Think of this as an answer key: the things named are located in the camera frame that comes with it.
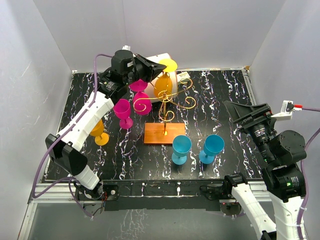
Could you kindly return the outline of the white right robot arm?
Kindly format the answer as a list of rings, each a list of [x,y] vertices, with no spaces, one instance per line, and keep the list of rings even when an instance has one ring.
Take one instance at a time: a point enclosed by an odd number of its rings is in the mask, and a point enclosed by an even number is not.
[[[301,105],[285,100],[281,111],[273,114],[266,103],[244,105],[225,101],[227,113],[233,124],[239,124],[241,133],[250,135],[262,156],[265,167],[262,178],[271,199],[275,220],[271,220],[253,194],[242,173],[226,175],[223,194],[235,199],[245,214],[259,240],[304,240],[303,219],[299,215],[307,197],[306,181],[297,162],[307,157],[306,142],[294,130],[277,133],[276,121],[290,120]]]

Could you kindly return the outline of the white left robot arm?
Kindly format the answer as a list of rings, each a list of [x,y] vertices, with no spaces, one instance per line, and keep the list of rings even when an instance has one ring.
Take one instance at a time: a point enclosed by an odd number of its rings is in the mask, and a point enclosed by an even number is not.
[[[73,176],[93,200],[103,195],[100,178],[88,166],[81,149],[101,118],[127,93],[128,86],[139,80],[150,83],[166,68],[126,49],[111,56],[111,66],[94,75],[94,90],[71,122],[57,135],[49,134],[45,143],[52,162]]]

